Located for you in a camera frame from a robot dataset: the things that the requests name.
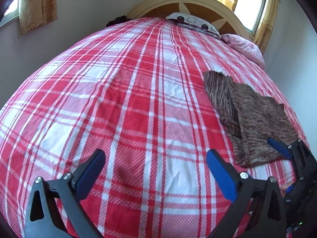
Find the plaid pattern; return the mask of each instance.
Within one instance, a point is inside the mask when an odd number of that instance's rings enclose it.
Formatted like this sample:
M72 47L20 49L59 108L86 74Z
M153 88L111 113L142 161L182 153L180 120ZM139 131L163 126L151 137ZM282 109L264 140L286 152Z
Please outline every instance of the plaid pattern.
M267 74L222 41L161 19L112 26L32 74L0 111L0 210L13 230L23 237L37 176L60 178L100 148L106 165L81 204L105 237L208 236L229 201L207 168L206 152L214 148L244 170L205 93L208 70L284 103L306 140ZM294 180L288 161L247 171L276 176L280 185Z

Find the window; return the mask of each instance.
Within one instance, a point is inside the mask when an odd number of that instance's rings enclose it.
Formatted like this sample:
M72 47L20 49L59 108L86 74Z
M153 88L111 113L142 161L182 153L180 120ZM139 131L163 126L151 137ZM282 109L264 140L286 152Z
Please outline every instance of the window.
M4 17L0 22L0 28L9 23L12 20L15 20L19 17L19 0L13 0L13 2L10 4L7 11L4 13Z
M266 0L238 0L234 14L252 36L259 27Z

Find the wooden headboard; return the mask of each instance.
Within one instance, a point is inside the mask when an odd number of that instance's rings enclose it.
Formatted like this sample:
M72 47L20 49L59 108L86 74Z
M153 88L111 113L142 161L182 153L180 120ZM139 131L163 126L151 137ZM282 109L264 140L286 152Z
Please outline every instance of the wooden headboard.
M249 35L234 13L217 0L145 0L127 15L129 19L164 18L173 12L197 16L212 23L220 34Z

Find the screw head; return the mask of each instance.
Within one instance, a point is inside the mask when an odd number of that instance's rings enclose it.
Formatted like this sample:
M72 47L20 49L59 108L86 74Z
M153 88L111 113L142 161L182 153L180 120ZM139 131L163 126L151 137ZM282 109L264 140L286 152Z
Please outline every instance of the screw head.
M276 183L276 179L275 179L275 177L273 177L273 176L270 176L269 180L270 180L270 182L272 182L272 183Z
M248 179L248 178L249 178L249 174L246 173L246 172L241 172L241 173L240 173L240 177L241 177L242 179Z
M36 177L34 180L35 183L40 183L41 181L42 181L42 177L40 177L40 176Z
M67 180L67 179L69 179L70 177L72 177L72 174L71 174L71 173L67 173L67 174L64 174L63 179L64 179L64 180Z

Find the brown knitted cloth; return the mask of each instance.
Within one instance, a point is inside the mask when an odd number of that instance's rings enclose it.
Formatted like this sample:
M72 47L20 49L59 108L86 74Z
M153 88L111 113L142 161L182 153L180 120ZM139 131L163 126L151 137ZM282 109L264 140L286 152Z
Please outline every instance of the brown knitted cloth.
M286 144L298 138L284 105L263 97L250 86L233 82L222 73L204 73L204 87L232 142L236 162L242 167L265 164L281 156L267 138Z

